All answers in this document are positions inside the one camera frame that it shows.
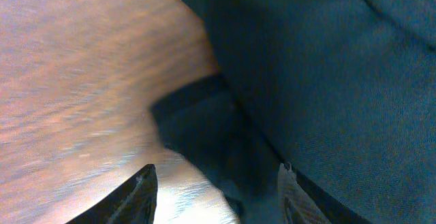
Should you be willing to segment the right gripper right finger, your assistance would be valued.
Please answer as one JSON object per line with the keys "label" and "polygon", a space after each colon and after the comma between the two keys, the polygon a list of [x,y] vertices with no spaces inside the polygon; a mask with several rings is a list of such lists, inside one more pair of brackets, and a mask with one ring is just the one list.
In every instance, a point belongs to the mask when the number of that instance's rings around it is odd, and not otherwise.
{"label": "right gripper right finger", "polygon": [[355,212],[324,195],[289,164],[281,164],[278,195],[284,224],[368,223]]}

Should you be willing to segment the black t-shirt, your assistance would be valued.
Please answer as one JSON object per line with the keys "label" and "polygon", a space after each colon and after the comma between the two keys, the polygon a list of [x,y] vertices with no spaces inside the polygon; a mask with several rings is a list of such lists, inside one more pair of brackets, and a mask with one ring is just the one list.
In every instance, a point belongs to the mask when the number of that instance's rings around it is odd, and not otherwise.
{"label": "black t-shirt", "polygon": [[155,103],[163,145],[242,223],[280,165],[368,223],[435,222],[435,0],[181,0],[220,72]]}

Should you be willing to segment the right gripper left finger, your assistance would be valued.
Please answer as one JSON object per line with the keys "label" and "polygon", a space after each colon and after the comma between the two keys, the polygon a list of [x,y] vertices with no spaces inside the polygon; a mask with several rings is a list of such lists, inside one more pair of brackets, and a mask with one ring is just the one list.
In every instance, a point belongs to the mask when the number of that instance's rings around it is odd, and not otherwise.
{"label": "right gripper left finger", "polygon": [[147,164],[67,224],[153,224],[157,190],[155,166]]}

